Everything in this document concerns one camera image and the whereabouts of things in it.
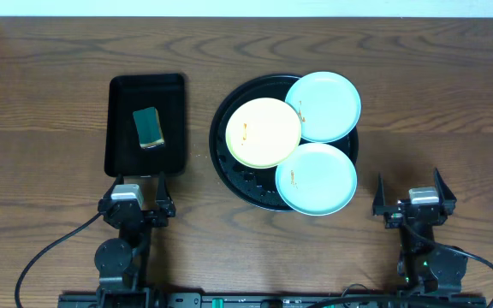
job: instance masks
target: wire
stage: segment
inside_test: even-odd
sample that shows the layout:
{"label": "wire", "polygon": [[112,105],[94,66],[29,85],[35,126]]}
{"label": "wire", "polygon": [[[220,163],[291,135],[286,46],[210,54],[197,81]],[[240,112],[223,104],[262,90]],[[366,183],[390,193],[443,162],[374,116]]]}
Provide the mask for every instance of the wire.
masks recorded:
{"label": "wire", "polygon": [[88,222],[85,222],[82,226],[80,226],[76,230],[74,230],[74,231],[72,231],[72,232],[64,235],[60,239],[55,240],[54,242],[52,242],[52,244],[48,245],[41,252],[39,252],[37,254],[37,256],[33,257],[32,261],[30,261],[30,263],[26,265],[26,268],[24,268],[24,270],[22,271],[21,276],[18,278],[18,281],[16,282],[16,287],[15,287],[15,302],[16,302],[16,307],[18,307],[18,308],[24,308],[22,306],[22,303],[21,303],[21,285],[22,285],[22,281],[24,280],[24,277],[26,277],[27,272],[32,268],[33,264],[35,264],[35,262],[37,260],[39,260],[39,258],[41,258],[52,247],[54,247],[54,246],[56,246],[56,245],[64,242],[65,240],[69,239],[70,237],[78,234],[81,230],[83,230],[84,228],[88,227],[91,223],[93,223],[95,220],[97,220],[100,216],[102,216],[102,214],[101,213],[98,213],[93,218],[91,218]]}
{"label": "wire", "polygon": [[[349,287],[346,287],[345,290],[343,290],[343,293],[342,293],[342,296],[341,297],[346,296],[347,292],[349,292],[349,289],[352,288],[352,287],[363,287],[370,294],[370,289],[368,287],[365,287],[365,285],[360,284],[360,283],[354,283],[352,285],[349,285]],[[345,305],[345,304],[342,304],[342,306],[343,306],[343,308],[348,308],[349,307],[349,305]]]}
{"label": "wire", "polygon": [[330,299],[316,304],[310,305],[307,308],[325,308],[330,305],[339,304],[351,304],[351,303],[364,303],[364,302],[377,302],[377,303],[398,303],[398,304],[410,304],[410,305],[422,305],[423,307],[433,308],[473,308],[472,305],[452,304],[442,301],[440,299],[432,299],[421,296],[413,296],[407,298],[398,298],[389,295],[374,295],[374,296],[355,296],[339,299]]}
{"label": "wire", "polygon": [[[457,253],[457,254],[460,254],[462,256],[465,256],[465,257],[468,257],[468,258],[471,258],[475,261],[479,261],[480,263],[488,266],[489,268],[491,268],[493,270],[493,264],[482,258],[482,257],[479,257],[477,255],[474,255],[472,253],[469,253],[469,252],[464,252],[462,250],[459,250],[459,249],[456,249],[456,248],[453,248],[452,246],[448,246],[448,245],[444,245],[444,244],[440,244],[440,243],[437,243],[433,240],[429,240],[429,239],[426,239],[425,237],[419,235],[416,233],[416,231],[414,231],[410,226],[408,226],[406,223],[403,223],[402,226],[408,230],[408,232],[413,235],[414,237],[418,238],[419,240],[423,241],[424,243],[426,244],[429,244],[429,245],[432,245],[434,247],[439,247],[439,248],[442,248],[442,249],[445,249],[445,250],[448,250],[448,251],[451,251],[451,252],[454,252],[454,253]],[[493,307],[493,298],[492,300],[490,301],[490,303],[486,306],[487,308],[492,308]]]}

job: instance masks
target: black round tray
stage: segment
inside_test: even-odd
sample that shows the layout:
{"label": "black round tray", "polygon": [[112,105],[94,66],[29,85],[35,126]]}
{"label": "black round tray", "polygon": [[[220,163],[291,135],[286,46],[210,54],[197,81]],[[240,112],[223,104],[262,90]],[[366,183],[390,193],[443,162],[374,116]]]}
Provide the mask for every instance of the black round tray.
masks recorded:
{"label": "black round tray", "polygon": [[[276,167],[252,169],[237,162],[226,146],[226,127],[231,115],[246,102],[255,98],[276,98],[284,101],[288,90],[300,77],[291,74],[271,74],[248,81],[223,100],[211,124],[211,159],[223,183],[239,198],[267,210],[292,210],[276,190]],[[309,141],[302,139],[300,142],[301,145],[305,143]],[[330,142],[329,145],[346,153],[353,164],[357,161],[359,138],[356,128],[346,137]]]}

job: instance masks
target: black rectangular tray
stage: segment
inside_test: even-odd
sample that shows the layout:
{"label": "black rectangular tray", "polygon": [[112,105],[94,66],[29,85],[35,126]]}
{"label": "black rectangular tray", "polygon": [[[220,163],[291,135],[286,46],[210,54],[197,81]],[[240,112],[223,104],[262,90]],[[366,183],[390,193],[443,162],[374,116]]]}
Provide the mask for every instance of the black rectangular tray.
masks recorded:
{"label": "black rectangular tray", "polygon": [[[155,107],[164,145],[142,149],[133,112]],[[186,91],[180,74],[117,76],[110,82],[104,172],[180,174],[186,164]]]}

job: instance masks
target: white wall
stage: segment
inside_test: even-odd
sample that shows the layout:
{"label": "white wall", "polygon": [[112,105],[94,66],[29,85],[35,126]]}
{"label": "white wall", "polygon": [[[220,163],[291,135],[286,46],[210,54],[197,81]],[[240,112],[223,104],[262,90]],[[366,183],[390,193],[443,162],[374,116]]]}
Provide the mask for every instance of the white wall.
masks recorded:
{"label": "white wall", "polygon": [[0,16],[493,17],[493,0],[0,0]]}

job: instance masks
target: wooden table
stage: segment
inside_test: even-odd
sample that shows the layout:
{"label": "wooden table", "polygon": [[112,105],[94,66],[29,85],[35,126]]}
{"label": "wooden table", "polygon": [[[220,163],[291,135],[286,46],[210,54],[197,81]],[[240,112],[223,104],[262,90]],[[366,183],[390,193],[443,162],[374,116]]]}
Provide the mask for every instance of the wooden table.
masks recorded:
{"label": "wooden table", "polygon": [[[254,77],[318,70],[359,89],[358,191],[325,217],[275,213],[222,184],[208,150],[223,99]],[[432,185],[458,198],[436,238],[493,262],[493,20],[0,18],[0,307],[27,262],[96,213],[108,86],[119,74],[187,76],[186,173],[169,180],[178,216],[154,235],[150,278],[167,289],[337,293],[392,290],[399,235],[371,216],[382,172],[391,199]],[[153,198],[155,180],[140,182]],[[41,258],[26,307],[94,290],[94,252],[117,232],[102,220]],[[470,261],[464,290],[493,295]]]}

